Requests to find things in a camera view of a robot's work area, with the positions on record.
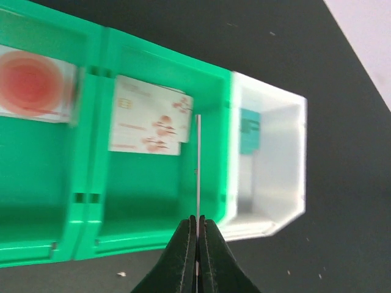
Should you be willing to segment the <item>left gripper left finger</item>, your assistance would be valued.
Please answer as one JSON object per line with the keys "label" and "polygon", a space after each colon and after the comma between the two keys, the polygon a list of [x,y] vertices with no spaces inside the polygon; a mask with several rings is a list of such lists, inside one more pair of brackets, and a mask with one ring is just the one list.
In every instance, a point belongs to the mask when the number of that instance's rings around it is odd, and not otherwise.
{"label": "left gripper left finger", "polygon": [[182,220],[158,262],[133,293],[180,293],[196,291],[196,218]]}

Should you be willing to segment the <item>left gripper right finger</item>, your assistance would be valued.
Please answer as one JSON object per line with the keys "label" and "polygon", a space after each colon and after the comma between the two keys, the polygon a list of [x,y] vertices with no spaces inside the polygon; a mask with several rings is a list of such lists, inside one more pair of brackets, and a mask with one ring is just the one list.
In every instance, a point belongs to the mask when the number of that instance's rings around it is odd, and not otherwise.
{"label": "left gripper right finger", "polygon": [[201,216],[199,228],[198,291],[259,292],[238,265],[216,223]]}

